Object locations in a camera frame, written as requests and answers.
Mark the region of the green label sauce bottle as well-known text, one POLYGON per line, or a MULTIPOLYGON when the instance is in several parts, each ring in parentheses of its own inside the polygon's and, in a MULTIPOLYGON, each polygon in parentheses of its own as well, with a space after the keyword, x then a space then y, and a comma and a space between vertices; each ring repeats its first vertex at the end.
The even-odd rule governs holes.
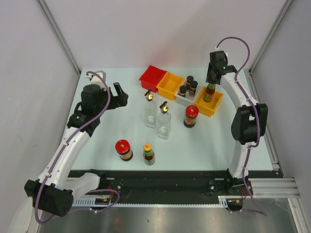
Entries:
POLYGON ((143 146, 143 157, 146 165, 153 165, 155 163, 155 154, 152 150, 152 146, 149 143, 144 144, 143 146))
POLYGON ((205 90, 203 100, 205 102, 211 102, 215 93, 216 84, 208 84, 205 90))

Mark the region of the glass oil bottle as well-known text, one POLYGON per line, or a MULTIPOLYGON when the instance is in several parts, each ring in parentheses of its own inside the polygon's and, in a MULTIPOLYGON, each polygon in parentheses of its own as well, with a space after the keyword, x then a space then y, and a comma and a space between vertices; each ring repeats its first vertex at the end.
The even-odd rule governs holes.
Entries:
POLYGON ((158 136, 162 139, 168 139, 171 129, 171 114, 169 112, 168 102, 164 101, 160 105, 160 114, 158 116, 158 136))
POLYGON ((149 89, 145 94, 146 103, 144 105, 144 116, 146 126, 148 128, 156 128, 156 102, 153 100, 154 96, 149 89))

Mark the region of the black lid spice jar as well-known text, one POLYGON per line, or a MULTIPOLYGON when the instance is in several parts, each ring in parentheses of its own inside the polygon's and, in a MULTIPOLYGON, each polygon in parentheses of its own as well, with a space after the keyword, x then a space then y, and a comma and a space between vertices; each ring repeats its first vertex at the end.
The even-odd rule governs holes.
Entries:
POLYGON ((191 97, 194 97, 194 96, 195 96, 197 86, 198 86, 198 82, 197 82, 197 81, 192 81, 192 82, 190 83, 189 95, 190 95, 191 97))
POLYGON ((190 85, 191 85, 191 82, 194 80, 194 77, 193 76, 188 76, 187 78, 186 78, 186 84, 185 84, 185 86, 186 86, 186 88, 187 89, 189 89, 190 88, 190 85))
POLYGON ((187 87, 185 85, 182 85, 179 87, 179 91, 178 94, 182 97, 186 96, 186 92, 187 92, 187 87))

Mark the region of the red lid jar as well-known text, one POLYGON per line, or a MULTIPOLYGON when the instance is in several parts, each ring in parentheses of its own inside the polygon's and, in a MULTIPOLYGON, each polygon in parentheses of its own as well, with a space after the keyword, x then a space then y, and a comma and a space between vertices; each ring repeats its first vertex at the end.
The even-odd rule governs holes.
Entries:
POLYGON ((184 125, 188 128, 194 127, 196 118, 199 115, 199 109, 195 105, 189 105, 185 109, 184 125))
POLYGON ((133 152, 131 150, 130 144, 125 139, 121 139, 116 142, 115 150, 119 154, 120 158, 124 161, 129 161, 133 157, 133 152))

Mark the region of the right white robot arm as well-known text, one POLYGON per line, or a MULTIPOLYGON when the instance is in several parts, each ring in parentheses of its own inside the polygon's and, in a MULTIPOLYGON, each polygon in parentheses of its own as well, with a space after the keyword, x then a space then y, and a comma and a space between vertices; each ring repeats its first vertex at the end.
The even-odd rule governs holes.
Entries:
POLYGON ((220 85, 233 102, 236 113, 231 124, 231 134, 235 143, 232 162, 228 168, 229 180, 224 189, 230 195, 237 194, 242 184, 239 180, 248 176, 248 161, 251 151, 259 145, 265 135, 268 107, 260 104, 245 89, 238 78, 238 70, 228 64, 223 50, 209 54, 206 82, 220 85))

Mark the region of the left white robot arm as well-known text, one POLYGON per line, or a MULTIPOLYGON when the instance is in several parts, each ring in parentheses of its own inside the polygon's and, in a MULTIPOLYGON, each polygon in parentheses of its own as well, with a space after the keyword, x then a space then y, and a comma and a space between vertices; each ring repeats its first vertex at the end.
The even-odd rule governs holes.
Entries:
POLYGON ((103 85, 89 84, 83 88, 81 100, 69 117, 63 140, 53 158, 35 181, 26 182, 24 190, 33 199, 35 214, 42 210, 63 217, 83 195, 91 191, 102 194, 107 190, 107 181, 101 178, 103 173, 94 169, 72 182, 67 178, 78 154, 100 124, 100 116, 106 110, 127 105, 128 95, 119 83, 113 85, 116 96, 103 85))

